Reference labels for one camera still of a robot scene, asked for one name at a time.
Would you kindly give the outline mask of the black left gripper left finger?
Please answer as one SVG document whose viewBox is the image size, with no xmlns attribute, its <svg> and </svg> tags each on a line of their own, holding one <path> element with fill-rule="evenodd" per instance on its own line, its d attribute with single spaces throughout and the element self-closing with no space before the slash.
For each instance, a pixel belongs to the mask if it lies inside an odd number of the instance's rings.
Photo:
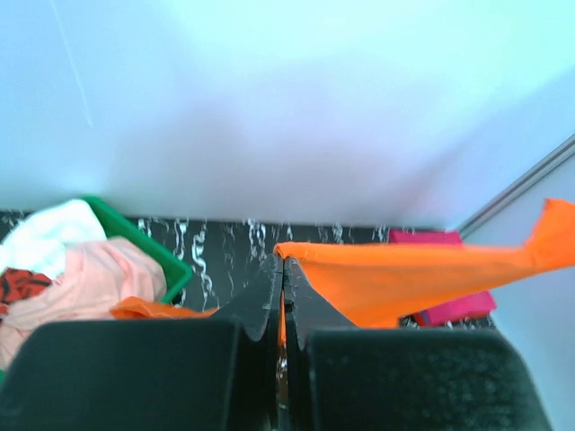
<svg viewBox="0 0 575 431">
<path fill-rule="evenodd" d="M 283 264 L 206 319 L 61 321 L 23 343 L 4 430 L 271 430 Z"/>
</svg>

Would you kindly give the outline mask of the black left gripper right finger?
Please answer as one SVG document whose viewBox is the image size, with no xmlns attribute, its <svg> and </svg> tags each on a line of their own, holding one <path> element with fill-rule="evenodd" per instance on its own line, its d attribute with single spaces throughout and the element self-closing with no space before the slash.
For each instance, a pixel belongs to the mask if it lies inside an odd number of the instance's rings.
<svg viewBox="0 0 575 431">
<path fill-rule="evenodd" d="M 518 352 L 495 330 L 361 329 L 284 261 L 294 430 L 548 430 Z"/>
</svg>

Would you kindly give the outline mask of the orange t-shirt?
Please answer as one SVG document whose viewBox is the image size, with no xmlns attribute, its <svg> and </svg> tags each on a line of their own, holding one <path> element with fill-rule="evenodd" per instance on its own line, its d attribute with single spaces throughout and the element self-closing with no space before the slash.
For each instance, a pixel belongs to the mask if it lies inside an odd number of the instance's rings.
<svg viewBox="0 0 575 431">
<path fill-rule="evenodd" d="M 360 328 L 391 329 L 424 301 L 424 277 L 440 265 L 462 269 L 468 287 L 504 286 L 574 264 L 574 205 L 548 198 L 520 247 L 461 245 L 451 248 L 282 242 L 269 259 L 296 259 L 313 290 Z"/>
</svg>

